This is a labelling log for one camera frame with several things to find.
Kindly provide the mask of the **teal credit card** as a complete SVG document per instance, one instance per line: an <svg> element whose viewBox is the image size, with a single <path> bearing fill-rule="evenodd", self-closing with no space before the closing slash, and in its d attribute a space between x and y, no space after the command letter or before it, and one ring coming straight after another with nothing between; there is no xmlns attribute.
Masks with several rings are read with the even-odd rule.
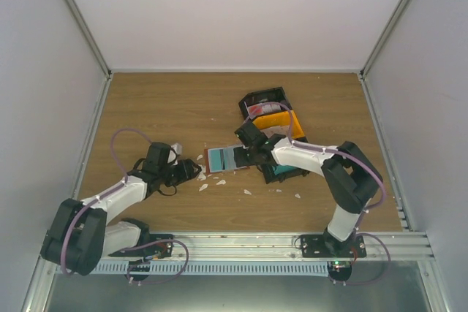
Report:
<svg viewBox="0 0 468 312"><path fill-rule="evenodd" d="M220 151L222 148L211 148L207 150L208 168L210 173L222 172Z"/></svg>
<svg viewBox="0 0 468 312"><path fill-rule="evenodd" d="M221 159L221 166L222 166L223 171L237 169L234 150L235 150L235 146L221 149L220 159Z"/></svg>

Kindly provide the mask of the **brown leather card holder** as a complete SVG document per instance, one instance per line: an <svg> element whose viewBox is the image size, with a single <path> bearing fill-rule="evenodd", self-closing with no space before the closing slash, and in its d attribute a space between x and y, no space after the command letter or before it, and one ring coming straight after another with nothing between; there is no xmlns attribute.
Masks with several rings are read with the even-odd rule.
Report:
<svg viewBox="0 0 468 312"><path fill-rule="evenodd" d="M249 169L249 166L240 167L235 163L234 149L237 147L241 147L241 145L230 145L223 148L206 148L203 154L205 159L205 172L207 174L214 174Z"/></svg>

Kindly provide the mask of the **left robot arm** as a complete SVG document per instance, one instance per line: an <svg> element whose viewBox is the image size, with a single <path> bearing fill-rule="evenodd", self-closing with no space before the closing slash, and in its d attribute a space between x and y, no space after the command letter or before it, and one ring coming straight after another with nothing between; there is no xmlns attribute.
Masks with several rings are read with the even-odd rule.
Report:
<svg viewBox="0 0 468 312"><path fill-rule="evenodd" d="M105 256L130 256L139 262L171 255L172 235L160 239L149 225L134 218L111 222L127 208L158 193L176 194L177 187L195 179L201 167L181 159L182 147L153 142L117 184L82 200L66 199L46 232L40 256L63 273L88 275Z"/></svg>

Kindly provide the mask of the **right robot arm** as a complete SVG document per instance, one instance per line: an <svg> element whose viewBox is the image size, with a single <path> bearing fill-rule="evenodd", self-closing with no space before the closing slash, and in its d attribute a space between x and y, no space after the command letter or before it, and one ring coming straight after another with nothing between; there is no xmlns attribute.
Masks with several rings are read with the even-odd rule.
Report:
<svg viewBox="0 0 468 312"><path fill-rule="evenodd" d="M251 121L235 131L242 146L234 151L239 167L286 166L324 177L336 203L324 236L324 249L340 257L350 248L350 238L365 213L382 204L387 193L383 178L353 142L340 146L314 145L289 135L270 137Z"/></svg>

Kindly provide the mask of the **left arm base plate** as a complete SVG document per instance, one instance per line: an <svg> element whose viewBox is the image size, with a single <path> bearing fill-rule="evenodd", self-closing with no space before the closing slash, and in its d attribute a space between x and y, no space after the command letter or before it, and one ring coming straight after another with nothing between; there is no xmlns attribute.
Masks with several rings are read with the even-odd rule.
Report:
<svg viewBox="0 0 468 312"><path fill-rule="evenodd" d="M140 239L137 241L136 246L142 246L144 244L158 241L158 240L166 240L166 239L173 239L174 236L172 234L145 234L141 235ZM116 251L114 253L109 254L110 257L149 257L149 256L156 256L157 258L164 258L169 257L172 254L172 249L167 248L168 243L158 243L147 248L141 248L135 251Z"/></svg>

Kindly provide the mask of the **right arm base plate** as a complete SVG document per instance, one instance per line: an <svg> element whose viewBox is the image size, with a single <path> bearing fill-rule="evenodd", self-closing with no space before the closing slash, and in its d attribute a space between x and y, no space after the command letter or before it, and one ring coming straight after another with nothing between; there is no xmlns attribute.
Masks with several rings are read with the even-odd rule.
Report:
<svg viewBox="0 0 468 312"><path fill-rule="evenodd" d="M361 237L351 237L344 242L339 242L324 234L300 235L294 242L294 246L301 250L303 258L353 259L367 256L366 246Z"/></svg>

